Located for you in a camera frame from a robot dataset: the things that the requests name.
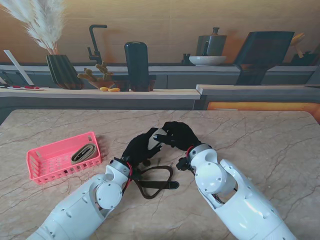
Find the countertop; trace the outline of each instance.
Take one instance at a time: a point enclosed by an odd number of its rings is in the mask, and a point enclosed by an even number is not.
[[[50,72],[48,66],[21,66],[27,72],[45,73]],[[268,73],[275,72],[314,72],[318,66],[275,66],[267,71]],[[84,68],[91,69],[93,72],[100,73],[95,66],[74,66],[79,73],[84,71]],[[115,75],[127,75],[128,68],[126,66],[108,66],[110,72]],[[14,65],[0,65],[2,71],[17,71]],[[170,75],[170,74],[199,74],[199,73],[236,73],[240,70],[235,66],[149,66],[150,75]]]
[[[105,92],[99,89],[67,90],[44,88],[43,91],[13,90],[0,88],[1,97],[63,98],[63,99],[162,99],[162,100],[198,100],[200,94],[195,89],[154,89],[153,91]]]
[[[304,85],[206,85],[198,84],[197,91],[214,101],[265,100],[270,102],[312,102],[320,103],[320,88]]]
[[[271,200],[298,239],[320,235],[320,126],[306,112],[173,110],[15,110],[0,126],[0,239],[24,240],[56,204],[93,175],[105,172],[128,142],[166,121],[190,125],[199,139],[234,163]],[[37,185],[28,150],[94,131],[102,164]],[[175,168],[184,152],[164,146],[153,165],[174,167],[176,190],[155,199],[131,183],[92,240],[234,240],[197,190],[190,172]],[[163,172],[154,172],[157,180]]]

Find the beige strap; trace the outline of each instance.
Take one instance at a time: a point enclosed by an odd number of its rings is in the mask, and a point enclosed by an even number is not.
[[[98,155],[98,148],[93,143],[88,143],[80,148],[73,156],[71,157],[71,164],[78,164],[83,161],[93,159]]]

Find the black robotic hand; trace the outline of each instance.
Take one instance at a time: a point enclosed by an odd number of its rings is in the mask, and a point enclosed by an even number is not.
[[[122,154],[122,158],[136,168],[140,163],[145,166],[150,165],[148,159],[152,158],[160,151],[161,146],[148,150],[149,139],[158,130],[153,127],[148,132],[140,134],[132,139]]]
[[[167,132],[167,135],[155,135],[153,138],[158,142],[177,147],[182,151],[201,144],[192,129],[184,122],[167,121],[162,129]]]

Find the pink plastic basket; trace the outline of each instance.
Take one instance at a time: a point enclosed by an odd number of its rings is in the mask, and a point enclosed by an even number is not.
[[[72,155],[84,145],[97,146],[98,156],[78,164],[71,164]],[[30,180],[41,185],[55,179],[99,165],[101,155],[93,131],[31,149],[26,154]]]

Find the faucet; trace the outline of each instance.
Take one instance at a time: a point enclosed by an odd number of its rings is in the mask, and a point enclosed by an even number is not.
[[[95,39],[95,35],[94,35],[94,28],[107,28],[107,25],[101,25],[101,24],[93,24],[89,27],[89,31],[90,31],[90,35],[91,35],[91,39],[92,39],[92,43],[93,43],[93,47],[94,47],[94,55],[92,55],[91,49],[88,46],[88,52],[89,52],[89,59],[90,60],[96,60],[97,64],[102,64],[102,59],[101,59],[101,54],[98,51],[98,47],[97,47],[97,43],[96,43],[96,39]]]

